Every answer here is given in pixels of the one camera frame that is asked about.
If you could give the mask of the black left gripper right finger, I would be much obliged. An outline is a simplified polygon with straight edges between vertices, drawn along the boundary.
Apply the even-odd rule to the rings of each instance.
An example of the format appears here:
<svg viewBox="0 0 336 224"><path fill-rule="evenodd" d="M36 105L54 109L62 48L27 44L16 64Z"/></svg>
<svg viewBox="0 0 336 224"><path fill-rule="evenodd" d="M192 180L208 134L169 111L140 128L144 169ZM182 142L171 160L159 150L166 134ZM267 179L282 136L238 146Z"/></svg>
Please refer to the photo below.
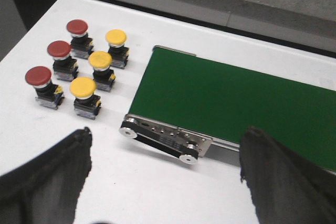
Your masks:
<svg viewBox="0 0 336 224"><path fill-rule="evenodd" d="M259 223L335 223L335 174L254 127L240 139L239 161Z"/></svg>

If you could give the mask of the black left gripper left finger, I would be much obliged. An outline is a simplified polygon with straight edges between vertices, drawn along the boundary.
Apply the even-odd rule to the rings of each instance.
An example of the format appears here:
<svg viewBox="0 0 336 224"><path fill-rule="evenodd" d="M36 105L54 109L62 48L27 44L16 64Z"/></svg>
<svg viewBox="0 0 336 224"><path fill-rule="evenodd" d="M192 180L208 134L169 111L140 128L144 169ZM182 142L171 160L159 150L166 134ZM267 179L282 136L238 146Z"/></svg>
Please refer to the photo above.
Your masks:
<svg viewBox="0 0 336 224"><path fill-rule="evenodd" d="M75 130L1 176L1 223L73 223L92 161L92 133Z"/></svg>

